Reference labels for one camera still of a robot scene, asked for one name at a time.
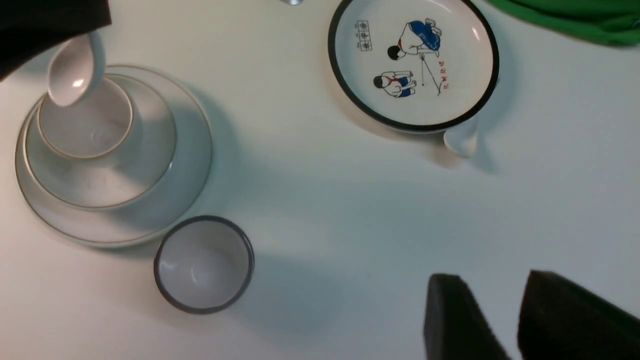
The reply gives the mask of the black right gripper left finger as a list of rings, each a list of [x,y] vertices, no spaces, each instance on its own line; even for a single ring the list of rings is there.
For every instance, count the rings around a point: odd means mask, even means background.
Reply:
[[[428,360],[508,360],[473,292],[458,275],[429,277],[423,341]]]

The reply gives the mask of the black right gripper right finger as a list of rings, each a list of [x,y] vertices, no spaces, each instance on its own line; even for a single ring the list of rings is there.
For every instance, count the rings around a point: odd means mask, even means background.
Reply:
[[[524,360],[637,360],[640,322],[564,276],[533,269],[517,340]]]

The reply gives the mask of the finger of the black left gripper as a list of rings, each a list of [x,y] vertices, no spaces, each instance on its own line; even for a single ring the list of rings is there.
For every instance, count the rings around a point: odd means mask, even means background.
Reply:
[[[111,24],[107,0],[2,0],[0,79],[58,44]]]

